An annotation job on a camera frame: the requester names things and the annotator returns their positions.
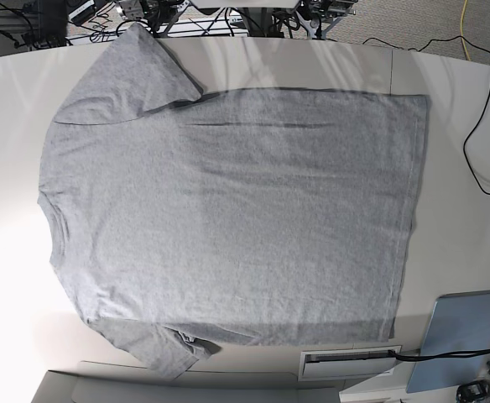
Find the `grey T-shirt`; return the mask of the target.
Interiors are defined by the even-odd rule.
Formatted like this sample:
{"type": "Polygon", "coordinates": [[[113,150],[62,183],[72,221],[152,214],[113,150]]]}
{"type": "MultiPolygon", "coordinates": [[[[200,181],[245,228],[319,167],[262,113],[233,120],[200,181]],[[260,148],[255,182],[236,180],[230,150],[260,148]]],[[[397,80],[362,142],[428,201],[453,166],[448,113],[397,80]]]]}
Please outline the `grey T-shirt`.
{"type": "Polygon", "coordinates": [[[135,24],[49,126],[50,262],[81,320],[163,379],[216,343],[387,341],[428,115],[422,95],[206,94],[135,24]]]}

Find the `grey laptop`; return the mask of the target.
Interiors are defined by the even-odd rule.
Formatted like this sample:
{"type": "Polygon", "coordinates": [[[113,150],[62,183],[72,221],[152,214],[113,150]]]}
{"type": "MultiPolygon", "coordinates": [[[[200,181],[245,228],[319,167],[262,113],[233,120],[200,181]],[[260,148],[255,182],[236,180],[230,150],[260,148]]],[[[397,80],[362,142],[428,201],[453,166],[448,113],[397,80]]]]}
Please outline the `grey laptop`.
{"type": "MultiPolygon", "coordinates": [[[[490,290],[439,297],[425,333],[424,356],[490,348],[490,290]]],[[[433,359],[414,365],[408,394],[462,385],[474,380],[482,358],[433,359]]]]}

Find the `black device lower right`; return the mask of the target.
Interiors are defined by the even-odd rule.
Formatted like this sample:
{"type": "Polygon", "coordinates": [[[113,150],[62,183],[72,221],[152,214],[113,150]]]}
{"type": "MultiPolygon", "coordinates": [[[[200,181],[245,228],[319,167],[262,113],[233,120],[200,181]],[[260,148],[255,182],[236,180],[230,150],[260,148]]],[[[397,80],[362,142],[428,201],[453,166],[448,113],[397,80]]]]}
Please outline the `black device lower right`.
{"type": "Polygon", "coordinates": [[[456,391],[457,403],[490,403],[490,382],[484,379],[460,385],[456,391]]]}

